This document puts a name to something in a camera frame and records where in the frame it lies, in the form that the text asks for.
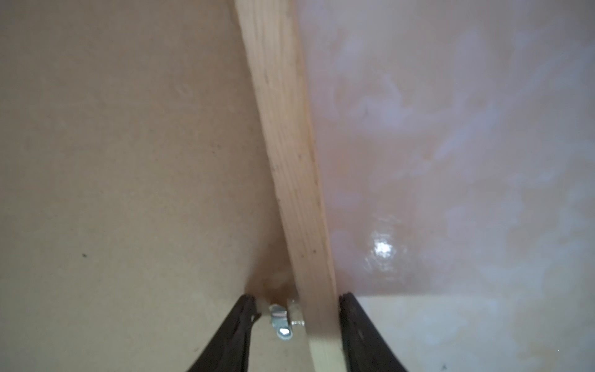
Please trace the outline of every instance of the wood grain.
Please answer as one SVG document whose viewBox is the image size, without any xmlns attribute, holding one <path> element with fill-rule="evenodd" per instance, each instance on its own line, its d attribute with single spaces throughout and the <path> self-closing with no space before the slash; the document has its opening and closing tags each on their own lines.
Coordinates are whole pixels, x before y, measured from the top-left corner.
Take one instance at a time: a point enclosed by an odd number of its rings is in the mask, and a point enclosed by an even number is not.
<svg viewBox="0 0 595 372">
<path fill-rule="evenodd" d="M 236 0 L 236 8 L 314 366 L 345 370 L 293 2 Z"/>
</svg>

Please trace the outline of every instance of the beige panel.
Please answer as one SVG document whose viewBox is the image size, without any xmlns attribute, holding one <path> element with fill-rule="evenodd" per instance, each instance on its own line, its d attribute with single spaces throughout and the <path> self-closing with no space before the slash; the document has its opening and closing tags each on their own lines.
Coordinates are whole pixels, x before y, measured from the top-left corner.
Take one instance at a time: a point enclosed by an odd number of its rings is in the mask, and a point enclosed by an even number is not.
<svg viewBox="0 0 595 372">
<path fill-rule="evenodd" d="M 593 1 L 299 3 L 339 292 L 411 372 L 594 371 Z"/>
<path fill-rule="evenodd" d="M 3 1 L 0 27 L 0 370 L 184 371 L 249 278 L 291 289 L 232 7 Z M 266 320 L 251 351 L 312 368 Z"/>
</svg>

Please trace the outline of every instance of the metal bracket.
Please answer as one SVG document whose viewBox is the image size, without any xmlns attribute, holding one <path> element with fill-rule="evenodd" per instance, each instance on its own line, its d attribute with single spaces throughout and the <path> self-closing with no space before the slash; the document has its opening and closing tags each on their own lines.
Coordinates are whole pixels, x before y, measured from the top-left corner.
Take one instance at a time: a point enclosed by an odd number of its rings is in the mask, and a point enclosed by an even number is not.
<svg viewBox="0 0 595 372">
<path fill-rule="evenodd" d="M 289 323 L 287 309 L 281 305 L 272 304 L 269 306 L 269 310 L 271 311 L 271 325 L 277 331 L 277 337 L 284 341 L 290 340 L 293 337 L 293 331 Z"/>
</svg>

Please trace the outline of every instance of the pink wall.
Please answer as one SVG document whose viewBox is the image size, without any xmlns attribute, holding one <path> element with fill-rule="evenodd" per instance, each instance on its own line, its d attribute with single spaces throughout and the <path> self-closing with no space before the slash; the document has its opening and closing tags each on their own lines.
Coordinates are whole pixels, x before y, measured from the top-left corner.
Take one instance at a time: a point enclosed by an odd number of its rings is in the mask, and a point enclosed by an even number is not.
<svg viewBox="0 0 595 372">
<path fill-rule="evenodd" d="M 595 370 L 595 4 L 298 3 L 339 291 L 411 372 Z"/>
</svg>

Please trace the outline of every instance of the plywood panel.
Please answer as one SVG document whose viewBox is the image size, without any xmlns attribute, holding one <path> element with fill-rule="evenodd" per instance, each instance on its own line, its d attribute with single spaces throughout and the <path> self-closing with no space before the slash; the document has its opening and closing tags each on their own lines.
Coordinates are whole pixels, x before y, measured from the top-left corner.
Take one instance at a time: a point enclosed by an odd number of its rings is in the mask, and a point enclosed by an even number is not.
<svg viewBox="0 0 595 372">
<path fill-rule="evenodd" d="M 0 24 L 0 370 L 184 371 L 250 278 L 292 285 L 233 7 L 2 1 Z M 250 370 L 311 370 L 296 332 L 258 322 Z"/>
</svg>

